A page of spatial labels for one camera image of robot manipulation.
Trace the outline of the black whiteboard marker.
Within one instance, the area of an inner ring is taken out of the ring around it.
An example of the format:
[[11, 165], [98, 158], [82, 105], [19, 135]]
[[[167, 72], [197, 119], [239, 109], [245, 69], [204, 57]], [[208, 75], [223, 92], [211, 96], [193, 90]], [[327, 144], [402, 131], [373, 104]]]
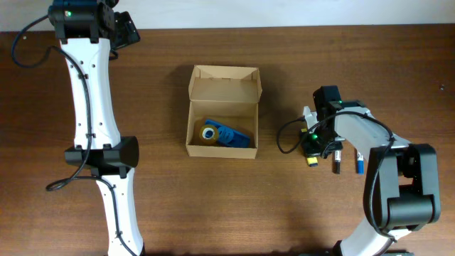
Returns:
[[341, 150], [334, 151], [334, 173], [341, 173]]

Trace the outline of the yellow highlighter pen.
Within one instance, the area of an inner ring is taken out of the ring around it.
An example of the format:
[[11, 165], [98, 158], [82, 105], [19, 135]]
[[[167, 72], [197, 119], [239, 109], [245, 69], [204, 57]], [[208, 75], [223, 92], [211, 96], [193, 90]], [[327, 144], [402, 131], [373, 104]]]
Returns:
[[[303, 128], [301, 129], [301, 132], [300, 134], [303, 135], [305, 132], [307, 132], [307, 129]], [[316, 157], [307, 157], [306, 158], [307, 160], [307, 164], [309, 165], [309, 167], [317, 167], [318, 166], [318, 160]]]

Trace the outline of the blue whiteboard marker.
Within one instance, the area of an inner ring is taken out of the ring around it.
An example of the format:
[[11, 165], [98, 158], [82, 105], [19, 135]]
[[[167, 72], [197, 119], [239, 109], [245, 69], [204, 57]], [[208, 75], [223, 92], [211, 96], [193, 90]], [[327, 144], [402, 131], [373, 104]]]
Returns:
[[356, 170], [357, 174], [364, 174], [364, 158], [363, 155], [357, 150], [356, 151]]

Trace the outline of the blue plastic case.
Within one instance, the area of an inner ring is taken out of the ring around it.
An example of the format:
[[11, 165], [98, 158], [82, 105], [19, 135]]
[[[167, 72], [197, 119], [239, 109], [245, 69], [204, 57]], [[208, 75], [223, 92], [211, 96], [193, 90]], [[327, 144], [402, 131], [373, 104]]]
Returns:
[[247, 148], [250, 145], [250, 137], [227, 125], [207, 119], [205, 124], [211, 124], [218, 129], [219, 138], [216, 144], [226, 147]]

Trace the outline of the brown cardboard box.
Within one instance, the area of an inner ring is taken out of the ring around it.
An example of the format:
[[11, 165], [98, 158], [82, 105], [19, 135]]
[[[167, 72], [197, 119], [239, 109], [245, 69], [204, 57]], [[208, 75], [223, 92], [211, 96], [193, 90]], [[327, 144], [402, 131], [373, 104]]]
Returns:
[[[196, 65], [188, 86], [190, 100], [186, 149], [192, 157], [254, 159], [259, 147], [258, 68]], [[250, 138], [245, 147], [222, 146], [202, 140], [202, 129], [213, 120]]]

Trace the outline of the yellow tape roll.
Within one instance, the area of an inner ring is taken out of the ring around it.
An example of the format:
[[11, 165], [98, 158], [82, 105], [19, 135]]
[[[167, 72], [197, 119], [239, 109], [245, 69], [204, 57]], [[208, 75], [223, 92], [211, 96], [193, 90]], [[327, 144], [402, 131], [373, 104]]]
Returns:
[[212, 145], [217, 143], [219, 132], [215, 126], [206, 124], [200, 128], [199, 137], [203, 144]]

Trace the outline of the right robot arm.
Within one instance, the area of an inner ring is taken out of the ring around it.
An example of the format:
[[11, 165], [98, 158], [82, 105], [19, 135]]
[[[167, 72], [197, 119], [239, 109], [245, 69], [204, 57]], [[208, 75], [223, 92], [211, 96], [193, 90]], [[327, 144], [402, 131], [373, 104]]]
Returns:
[[349, 142], [367, 161], [364, 218], [332, 255], [384, 255], [391, 245], [441, 215], [437, 153], [429, 144], [413, 144], [374, 118], [360, 100], [342, 100], [338, 87], [313, 93], [316, 109], [304, 108], [305, 155], [327, 158]]

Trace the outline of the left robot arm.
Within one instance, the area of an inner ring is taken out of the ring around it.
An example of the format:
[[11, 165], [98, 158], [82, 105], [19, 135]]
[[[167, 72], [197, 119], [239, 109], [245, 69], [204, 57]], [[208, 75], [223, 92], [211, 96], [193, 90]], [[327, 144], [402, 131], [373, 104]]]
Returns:
[[135, 136], [119, 133], [109, 86], [109, 62], [117, 51], [140, 41], [128, 12], [116, 1], [54, 1], [48, 18], [65, 56], [75, 108], [74, 144], [65, 151], [77, 171], [47, 186], [54, 191], [71, 181], [94, 181], [104, 203], [108, 255], [144, 255], [134, 204], [133, 181], [139, 163]]

